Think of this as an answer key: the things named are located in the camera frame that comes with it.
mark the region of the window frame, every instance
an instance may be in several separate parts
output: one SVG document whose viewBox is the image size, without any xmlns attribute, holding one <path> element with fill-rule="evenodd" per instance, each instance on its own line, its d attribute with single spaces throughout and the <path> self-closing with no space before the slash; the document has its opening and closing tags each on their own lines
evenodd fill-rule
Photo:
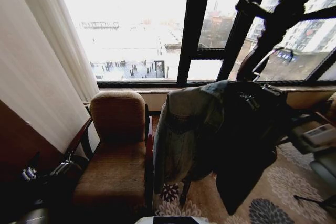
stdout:
<svg viewBox="0 0 336 224">
<path fill-rule="evenodd" d="M 176 81 L 98 81 L 99 88 L 162 88 L 162 87 L 192 87 L 212 81 L 188 81 L 191 60 L 223 60 L 216 81 L 228 79 L 238 54 L 243 46 L 254 17 L 248 17 L 238 12 L 231 28 L 225 48 L 198 48 L 203 20 L 208 0 L 187 0 L 184 17 L 184 28 L 181 44 L 178 75 Z M 261 4 L 262 0 L 250 0 Z M 304 80 L 300 81 L 263 81 L 276 86 L 323 86 L 335 85 L 336 80 L 319 81 L 318 79 L 336 62 L 336 48 Z"/>
</svg>

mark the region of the jacket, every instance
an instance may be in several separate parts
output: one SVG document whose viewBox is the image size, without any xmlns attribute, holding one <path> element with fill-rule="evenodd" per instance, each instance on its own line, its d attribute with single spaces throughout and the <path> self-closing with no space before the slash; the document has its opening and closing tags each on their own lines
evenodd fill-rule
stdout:
<svg viewBox="0 0 336 224">
<path fill-rule="evenodd" d="M 258 114 L 229 86 L 234 87 L 220 81 L 168 94 L 154 142 L 154 193 L 164 183 L 198 180 L 214 171 L 217 190 L 232 215 L 276 160 L 275 141 L 264 134 L 271 132 L 272 139 L 277 135 L 264 115 L 269 108 Z M 258 90 L 253 83 L 244 86 Z"/>
</svg>

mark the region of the carpet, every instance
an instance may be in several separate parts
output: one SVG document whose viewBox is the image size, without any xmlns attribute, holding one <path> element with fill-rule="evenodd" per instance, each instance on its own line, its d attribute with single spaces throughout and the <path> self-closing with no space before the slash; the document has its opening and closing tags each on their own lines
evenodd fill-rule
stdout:
<svg viewBox="0 0 336 224">
<path fill-rule="evenodd" d="M 153 117 L 154 133 L 159 117 Z M 332 212 L 317 204 L 294 199 L 293 195 L 323 200 L 333 192 L 311 170 L 312 154 L 302 155 L 291 143 L 278 147 L 277 160 L 268 167 L 253 191 L 229 216 L 216 189 L 216 175 L 192 182 L 187 200 L 180 208 L 183 183 L 164 185 L 154 196 L 156 215 L 192 215 L 224 224 L 336 223 Z"/>
</svg>

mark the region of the brown armchair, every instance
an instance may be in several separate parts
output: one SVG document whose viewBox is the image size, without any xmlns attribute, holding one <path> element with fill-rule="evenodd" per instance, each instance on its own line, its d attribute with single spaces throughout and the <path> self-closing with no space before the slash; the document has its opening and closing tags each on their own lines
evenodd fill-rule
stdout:
<svg viewBox="0 0 336 224">
<path fill-rule="evenodd" d="M 90 112 L 101 141 L 73 194 L 76 221 L 134 223 L 151 215 L 153 128 L 143 98 L 100 92 Z"/>
</svg>

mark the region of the sheer curtain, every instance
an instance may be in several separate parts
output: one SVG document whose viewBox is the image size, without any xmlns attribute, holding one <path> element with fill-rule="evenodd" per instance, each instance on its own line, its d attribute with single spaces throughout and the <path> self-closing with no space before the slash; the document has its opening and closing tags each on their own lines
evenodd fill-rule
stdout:
<svg viewBox="0 0 336 224">
<path fill-rule="evenodd" d="M 99 92 L 64 0 L 25 0 L 82 101 Z"/>
<path fill-rule="evenodd" d="M 88 112 L 25 0 L 0 6 L 0 100 L 64 152 Z"/>
</svg>

